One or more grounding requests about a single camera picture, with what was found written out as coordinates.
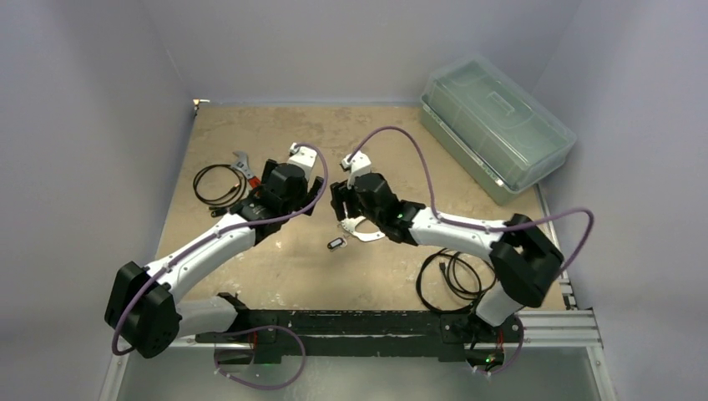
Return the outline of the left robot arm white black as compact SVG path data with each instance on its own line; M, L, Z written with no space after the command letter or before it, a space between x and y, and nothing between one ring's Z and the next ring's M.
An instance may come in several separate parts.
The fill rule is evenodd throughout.
M161 354L175 339L218 332L227 341L246 336L249 319L226 297L185 302L185 295L237 254L258 246L288 221L309 216L322 198L327 175L313 175L322 155L301 147L283 163L268 160L262 181L209 230L177 251L141 266L122 265L111 287L104 321L112 328L111 352Z

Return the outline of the black key tag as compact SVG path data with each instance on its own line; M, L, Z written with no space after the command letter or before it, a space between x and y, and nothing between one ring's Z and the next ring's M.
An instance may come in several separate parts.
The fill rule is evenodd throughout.
M340 237L337 237L337 238L335 238L335 239L329 241L329 242L326 244L326 248L327 248L329 251L335 251L335 250L341 249L341 248L343 248L343 247L346 247L346 245L347 245L346 239L345 239L344 237L341 237L341 236L340 236Z

